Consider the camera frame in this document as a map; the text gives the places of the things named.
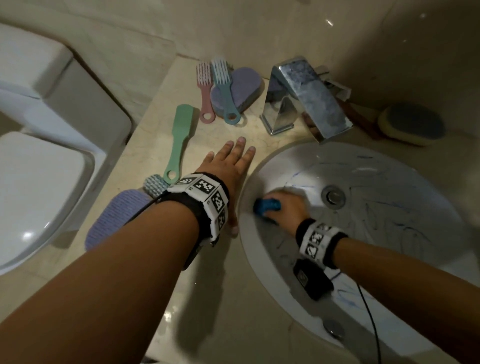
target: forearm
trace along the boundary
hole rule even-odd
[[[462,362],[477,359],[480,289],[417,259],[341,239],[333,262],[381,304]]]
[[[138,363],[197,237],[184,205],[148,209],[0,325],[2,362]]]

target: toilet seat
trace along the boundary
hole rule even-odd
[[[0,137],[0,274],[48,241],[93,170],[87,153],[19,132]]]

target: chrome faucet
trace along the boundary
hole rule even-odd
[[[275,135],[293,128],[299,114],[317,140],[331,138],[352,127],[333,95],[303,57],[273,66],[260,118],[268,133]]]

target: toilet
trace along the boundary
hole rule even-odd
[[[79,229],[132,129],[63,44],[0,24],[0,274]]]

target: white sink basin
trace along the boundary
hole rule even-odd
[[[344,193],[345,205],[340,209],[324,203],[322,190],[327,186]],[[357,356],[375,358],[376,349],[370,318],[355,282],[341,274],[333,281],[331,296],[311,300],[293,276],[299,257],[294,239],[252,212],[256,198],[280,187],[303,191],[314,218],[344,229],[351,237],[480,283],[468,226],[450,202],[414,169],[380,153],[337,142],[304,143],[277,152],[261,163],[243,189],[239,211],[245,253],[267,291],[297,322]],[[327,269],[326,273],[333,277],[337,272]],[[434,347],[365,293],[382,353],[404,356]],[[322,320],[327,318],[345,330],[342,342],[326,333]]]

